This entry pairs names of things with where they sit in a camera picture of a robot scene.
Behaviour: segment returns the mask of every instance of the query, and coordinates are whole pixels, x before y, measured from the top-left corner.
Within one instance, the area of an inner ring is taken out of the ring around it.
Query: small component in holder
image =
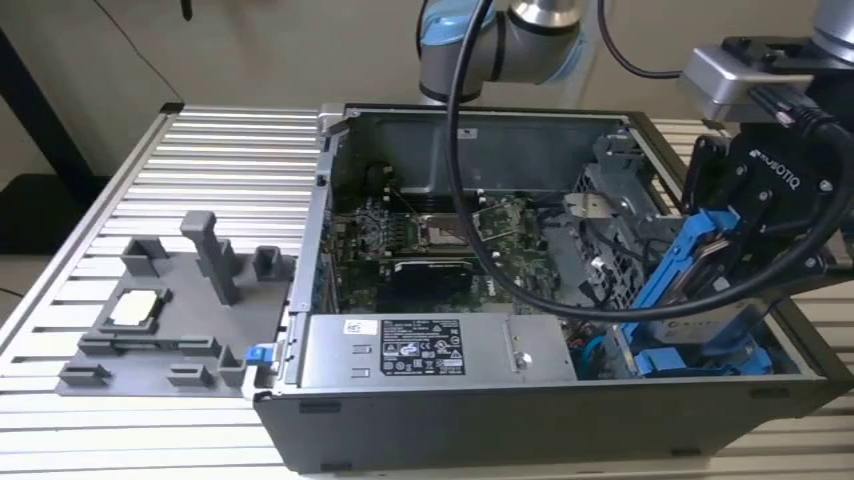
[[[161,306],[161,298],[154,290],[130,290],[122,294],[119,303],[110,313],[114,325],[139,326],[151,321]]]
[[[95,327],[102,333],[147,333],[158,330],[158,316],[173,298],[169,288],[126,289],[110,314]]]

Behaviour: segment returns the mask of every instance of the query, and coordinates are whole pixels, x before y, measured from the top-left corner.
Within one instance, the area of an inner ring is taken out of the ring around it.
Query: slotted aluminum surface
[[[689,160],[696,121],[658,121]],[[82,398],[53,393],[57,375],[93,325],[125,268],[117,254],[135,234],[189,250],[178,222],[211,209],[239,251],[259,244],[297,253],[308,209],[316,113],[189,107],[163,115],[109,192],[0,329],[0,474],[63,480],[297,478],[242,399]],[[799,298],[854,368],[854,285]],[[581,435],[584,432],[568,432]],[[392,478],[854,478],[854,396],[804,419],[760,427],[709,461],[393,472]]]

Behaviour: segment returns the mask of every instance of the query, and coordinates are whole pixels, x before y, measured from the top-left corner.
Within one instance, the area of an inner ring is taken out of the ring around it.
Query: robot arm
[[[422,22],[421,91],[445,103],[476,0],[440,0]],[[584,48],[576,0],[514,0],[490,12],[466,76],[464,101],[481,95],[485,82],[542,84],[573,70]]]

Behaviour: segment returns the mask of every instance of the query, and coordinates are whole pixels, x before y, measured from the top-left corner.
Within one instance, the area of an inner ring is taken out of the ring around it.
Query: power supply label
[[[460,320],[384,320],[385,375],[466,375]]]

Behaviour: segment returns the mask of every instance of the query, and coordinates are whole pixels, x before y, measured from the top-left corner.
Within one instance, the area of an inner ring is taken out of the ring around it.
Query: motherboard
[[[436,211],[448,202],[388,193],[334,215],[341,313],[536,313],[486,275],[457,214]],[[478,192],[477,203],[474,221],[497,265],[518,285],[554,298],[561,277],[532,199]]]

